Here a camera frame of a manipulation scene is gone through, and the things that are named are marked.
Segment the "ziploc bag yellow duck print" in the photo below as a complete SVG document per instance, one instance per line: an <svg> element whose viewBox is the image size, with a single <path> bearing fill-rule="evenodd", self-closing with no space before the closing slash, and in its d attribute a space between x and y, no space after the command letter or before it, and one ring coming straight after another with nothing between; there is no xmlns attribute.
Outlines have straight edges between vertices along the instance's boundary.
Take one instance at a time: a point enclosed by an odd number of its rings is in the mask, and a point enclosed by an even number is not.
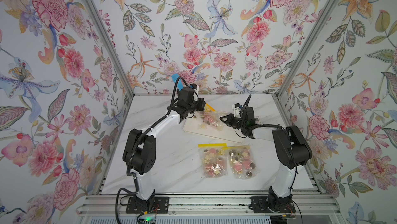
<svg viewBox="0 0 397 224"><path fill-rule="evenodd" d="M198 129L214 129L221 131L224 123L220 120L218 112L209 104L204 106L203 111L198 112Z"/></svg>

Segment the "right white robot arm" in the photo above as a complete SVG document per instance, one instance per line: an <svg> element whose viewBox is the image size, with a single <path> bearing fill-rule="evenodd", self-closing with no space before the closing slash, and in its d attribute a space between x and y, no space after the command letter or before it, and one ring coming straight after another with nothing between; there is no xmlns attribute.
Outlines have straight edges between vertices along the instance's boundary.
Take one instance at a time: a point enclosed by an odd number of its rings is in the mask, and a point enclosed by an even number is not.
<svg viewBox="0 0 397 224"><path fill-rule="evenodd" d="M266 198L267 208L280 212L293 203L293 187L299 170L312 158L312 150L297 126L283 127L279 124L258 124L252 107L235 105L233 113L219 119L234 130L240 130L244 137L265 140L272 134L277 158L280 162L275 182L269 188Z"/></svg>

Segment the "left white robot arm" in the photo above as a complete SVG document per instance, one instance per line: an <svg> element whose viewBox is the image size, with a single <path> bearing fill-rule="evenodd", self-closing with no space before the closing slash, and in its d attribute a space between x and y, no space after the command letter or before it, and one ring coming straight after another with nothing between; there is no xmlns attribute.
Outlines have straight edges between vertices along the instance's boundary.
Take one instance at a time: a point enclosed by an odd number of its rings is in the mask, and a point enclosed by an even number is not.
<svg viewBox="0 0 397 224"><path fill-rule="evenodd" d="M204 111L206 102L198 96L199 90L195 84L176 88L165 115L146 129L130 131L122 159L126 163L126 175L133 177L138 199L149 201L155 195L149 172L156 162L157 139L190 114Z"/></svg>

